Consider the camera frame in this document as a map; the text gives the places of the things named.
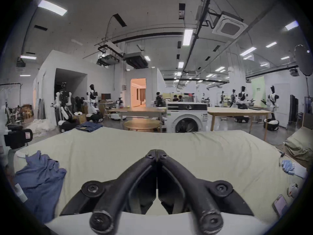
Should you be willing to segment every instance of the white sheet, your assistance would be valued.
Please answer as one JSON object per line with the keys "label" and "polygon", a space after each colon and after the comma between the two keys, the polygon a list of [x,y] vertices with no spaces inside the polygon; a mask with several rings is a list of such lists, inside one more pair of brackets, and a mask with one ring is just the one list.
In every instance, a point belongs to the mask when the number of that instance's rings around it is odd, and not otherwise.
{"label": "white sheet", "polygon": [[[288,186],[302,185],[301,178],[279,167],[275,147],[240,130],[146,133],[102,127],[87,133],[73,129],[21,151],[32,155],[41,150],[67,170],[56,208],[59,215],[85,182],[115,179],[151,149],[163,149],[197,178],[230,182],[255,216],[267,223],[277,220],[274,200],[282,194],[290,203]],[[25,159],[14,157],[15,171],[25,165]]]}

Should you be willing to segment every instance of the wooden table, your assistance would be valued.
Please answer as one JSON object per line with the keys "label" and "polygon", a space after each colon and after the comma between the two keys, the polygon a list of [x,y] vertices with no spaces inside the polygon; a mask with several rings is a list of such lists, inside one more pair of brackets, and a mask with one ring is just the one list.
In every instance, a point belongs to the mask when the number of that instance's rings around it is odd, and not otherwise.
{"label": "wooden table", "polygon": [[153,119],[133,119],[125,122],[124,126],[128,128],[128,130],[153,130],[160,127],[160,121]]}
{"label": "wooden table", "polygon": [[[208,107],[208,114],[212,115],[212,124],[211,131],[214,129],[215,117],[216,116],[263,116],[272,113],[266,110],[252,110],[252,109],[238,109],[238,108],[230,108],[230,107]],[[250,120],[250,129],[252,128],[252,120]],[[265,124],[265,133],[264,133],[264,141],[266,140],[267,133],[267,121]]]}
{"label": "wooden table", "polygon": [[[109,113],[116,112],[119,113],[121,123],[123,123],[123,116],[127,117],[150,117],[150,118],[160,118],[162,114],[166,112],[166,108],[158,109],[156,107],[124,107],[124,108],[112,108],[108,110]],[[159,121],[160,130],[162,132],[162,121]]]}

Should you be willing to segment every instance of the person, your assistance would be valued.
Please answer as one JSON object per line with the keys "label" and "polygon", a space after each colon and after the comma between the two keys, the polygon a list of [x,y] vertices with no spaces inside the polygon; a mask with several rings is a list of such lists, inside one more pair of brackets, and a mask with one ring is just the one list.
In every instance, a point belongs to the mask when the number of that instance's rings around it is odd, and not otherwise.
{"label": "person", "polygon": [[177,95],[174,95],[173,102],[178,101],[179,99],[177,98]]}

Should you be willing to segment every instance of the computer monitor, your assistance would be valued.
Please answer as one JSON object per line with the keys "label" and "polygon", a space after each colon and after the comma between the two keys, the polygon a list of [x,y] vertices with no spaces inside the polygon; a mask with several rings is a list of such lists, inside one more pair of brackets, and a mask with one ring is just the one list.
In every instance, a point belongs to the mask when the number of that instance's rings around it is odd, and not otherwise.
{"label": "computer monitor", "polygon": [[111,99],[111,93],[102,93],[101,100],[108,100]]}

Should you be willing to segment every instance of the doorway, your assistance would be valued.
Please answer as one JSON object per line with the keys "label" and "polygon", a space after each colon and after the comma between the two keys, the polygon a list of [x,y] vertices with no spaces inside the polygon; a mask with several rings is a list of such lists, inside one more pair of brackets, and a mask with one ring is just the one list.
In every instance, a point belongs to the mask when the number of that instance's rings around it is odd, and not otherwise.
{"label": "doorway", "polygon": [[146,79],[136,78],[131,80],[131,107],[146,106]]}

